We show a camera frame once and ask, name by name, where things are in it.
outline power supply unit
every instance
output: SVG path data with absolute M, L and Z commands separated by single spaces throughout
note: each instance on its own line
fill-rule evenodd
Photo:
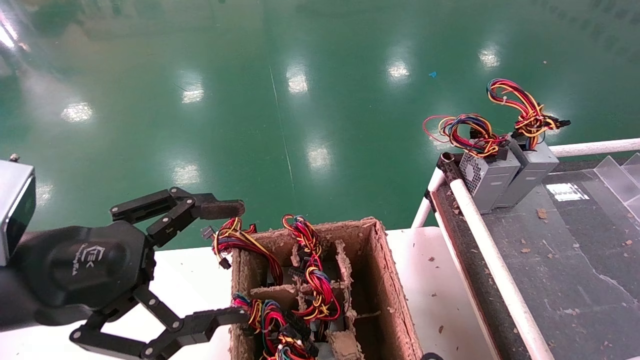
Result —
M 520 162 L 520 169 L 502 195 L 498 197 L 493 205 L 494 208 L 508 208 L 518 204 L 536 185 L 542 183 L 542 179 L 549 175 L 560 162 L 545 142 L 536 145 L 534 151 L 523 151 L 518 142 L 511 139 L 509 149 Z
M 487 161 L 468 152 L 460 161 L 460 172 L 480 214 L 491 212 L 495 201 L 520 169 L 520 162 L 511 149 L 505 160 Z

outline metal casing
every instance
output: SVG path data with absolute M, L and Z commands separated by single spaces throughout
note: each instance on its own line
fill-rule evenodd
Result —
M 22 236 L 21 232 L 18 238 L 12 234 L 12 224 L 18 221 L 15 217 L 26 211 L 28 220 L 31 220 L 35 209 L 34 168 L 0 160 L 0 189 L 0 266 L 5 266 Z
M 493 162 L 487 162 L 467 152 L 463 155 L 460 172 L 480 214 L 491 212 L 495 201 L 507 188 L 519 168 L 520 162 L 511 150 L 508 151 L 506 160 Z
M 518 143 L 512 140 L 509 148 L 520 162 L 520 169 L 504 193 L 498 197 L 494 208 L 508 208 L 518 204 L 560 163 L 545 142 L 536 145 L 535 151 L 522 151 Z

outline white tabletop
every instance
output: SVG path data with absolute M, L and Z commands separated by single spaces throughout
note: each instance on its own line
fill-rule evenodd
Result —
M 387 239 L 423 350 L 446 360 L 495 358 L 440 229 L 387 231 Z M 150 289 L 179 316 L 229 305 L 231 271 L 218 266 L 209 248 L 156 252 L 156 261 L 156 279 Z M 0 359 L 110 359 L 69 342 L 69 334 L 80 324 L 0 333 Z M 103 329 L 141 341 L 155 338 L 162 330 L 141 306 Z M 229 360 L 228 344 L 228 326 L 221 327 L 211 342 L 184 347 L 172 360 Z

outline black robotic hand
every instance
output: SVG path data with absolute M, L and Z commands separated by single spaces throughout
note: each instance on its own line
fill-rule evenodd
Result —
M 237 308 L 179 318 L 149 289 L 154 247 L 162 247 L 197 218 L 244 213 L 241 200 L 180 188 L 113 206 L 106 227 L 71 226 L 25 233 L 7 266 L 0 267 L 0 331 L 32 325 L 88 321 L 70 340 L 92 352 L 122 359 L 168 359 L 184 345 L 207 342 L 218 326 L 247 321 Z M 135 223 L 162 215 L 140 231 Z M 149 343 L 101 332 L 140 303 L 164 326 Z

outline cardboard box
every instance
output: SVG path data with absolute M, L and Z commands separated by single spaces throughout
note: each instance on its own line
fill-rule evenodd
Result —
M 336 360 L 420 360 L 422 349 L 382 223 L 365 218 L 314 228 L 323 246 L 323 266 L 336 263 L 338 268 L 331 286 L 342 303 L 344 330 L 327 332 Z M 283 268 L 299 265 L 297 244 L 288 230 L 259 233 L 254 238 Z M 305 307 L 309 285 L 285 281 L 281 286 L 263 287 L 269 271 L 266 261 L 240 250 L 234 250 L 232 257 L 233 292 L 249 299 L 273 299 L 286 309 Z M 231 360 L 259 359 L 261 346 L 244 337 L 240 325 L 231 328 Z

